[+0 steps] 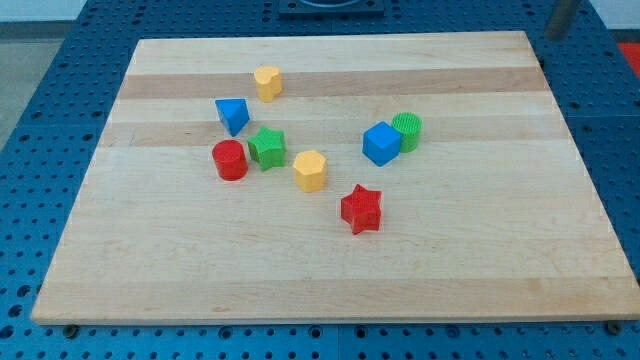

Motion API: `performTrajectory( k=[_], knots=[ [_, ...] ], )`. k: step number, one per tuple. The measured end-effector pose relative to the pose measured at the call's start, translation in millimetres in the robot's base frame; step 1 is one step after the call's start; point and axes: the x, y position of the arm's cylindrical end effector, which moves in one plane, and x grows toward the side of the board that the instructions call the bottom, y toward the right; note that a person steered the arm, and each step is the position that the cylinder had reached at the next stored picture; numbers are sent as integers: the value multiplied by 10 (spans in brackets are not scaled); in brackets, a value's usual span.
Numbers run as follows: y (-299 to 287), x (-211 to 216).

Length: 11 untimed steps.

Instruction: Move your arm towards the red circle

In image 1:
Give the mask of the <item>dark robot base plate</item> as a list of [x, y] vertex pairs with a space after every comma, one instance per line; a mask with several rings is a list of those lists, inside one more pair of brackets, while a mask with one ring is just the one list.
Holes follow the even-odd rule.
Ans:
[[278, 0], [279, 17], [382, 15], [384, 0]]

